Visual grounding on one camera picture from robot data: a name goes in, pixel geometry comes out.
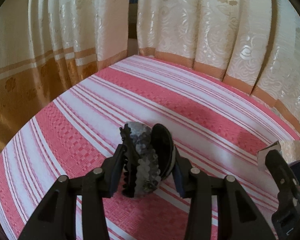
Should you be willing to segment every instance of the curtain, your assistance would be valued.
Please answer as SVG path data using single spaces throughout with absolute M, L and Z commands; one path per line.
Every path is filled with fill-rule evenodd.
M 251 95 L 300 135 L 300 17 L 288 0 L 139 0 L 142 55 Z
M 40 109 L 127 55 L 129 0 L 6 0 L 0 151 Z

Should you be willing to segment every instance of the cream patterned curtain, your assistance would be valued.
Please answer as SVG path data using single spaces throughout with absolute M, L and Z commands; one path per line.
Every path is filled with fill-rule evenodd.
M 288 0 L 139 0 L 142 55 L 259 100 L 300 134 L 300 17 Z
M 129 0 L 6 0 L 0 8 L 0 151 L 40 109 L 127 55 Z

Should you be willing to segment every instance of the metal screw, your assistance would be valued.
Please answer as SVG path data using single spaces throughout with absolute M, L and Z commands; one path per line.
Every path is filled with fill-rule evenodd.
M 227 179 L 227 181 L 229 181 L 229 182 L 234 182 L 234 181 L 235 181 L 235 178 L 234 178 L 234 176 L 232 176 L 232 175 L 228 175 L 228 176 L 226 177 L 226 179 Z
M 198 168 L 191 168 L 191 173 L 192 174 L 199 174 L 200 173 L 200 170 Z
M 93 173 L 96 174 L 96 175 L 102 173 L 102 168 L 95 168 L 95 169 L 93 170 Z
M 296 207 L 298 205 L 298 200 L 296 198 L 293 198 L 292 203 L 293 203 L 293 206 Z
M 65 182 L 67 180 L 67 176 L 66 175 L 61 175 L 59 178 L 58 178 L 58 181 L 59 182 Z

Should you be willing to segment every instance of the table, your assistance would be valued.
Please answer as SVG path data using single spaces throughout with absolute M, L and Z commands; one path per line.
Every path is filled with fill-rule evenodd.
M 271 175 L 256 152 L 278 139 L 299 139 L 248 96 L 181 66 L 140 56 L 124 59 L 80 82 L 33 117 L 0 154 L 0 223 L 16 239 L 57 177 L 85 175 L 110 157 L 127 121 L 162 123 L 180 154 L 209 175 L 234 175 L 267 221 L 278 207 Z M 104 199 L 112 239 L 183 239 L 190 200 L 169 177 L 154 193 Z M 212 239 L 218 226 L 213 200 Z M 82 240 L 81 199 L 76 208 Z

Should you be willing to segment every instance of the tablecloth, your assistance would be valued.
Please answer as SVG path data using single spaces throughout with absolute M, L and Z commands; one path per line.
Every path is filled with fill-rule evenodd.
M 209 175 L 234 175 L 271 223 L 278 189 L 257 168 L 256 152 L 278 139 L 299 139 L 270 110 L 204 74 L 140 56 L 104 69 L 56 98 L 0 154 L 0 223 L 16 239 L 57 177 L 83 176 L 110 157 L 127 121 L 162 123 L 180 154 Z M 104 199 L 111 239 L 183 239 L 190 199 L 172 177 L 137 199 Z M 76 207 L 82 240 L 81 199 Z M 213 199 L 212 237 L 218 208 Z

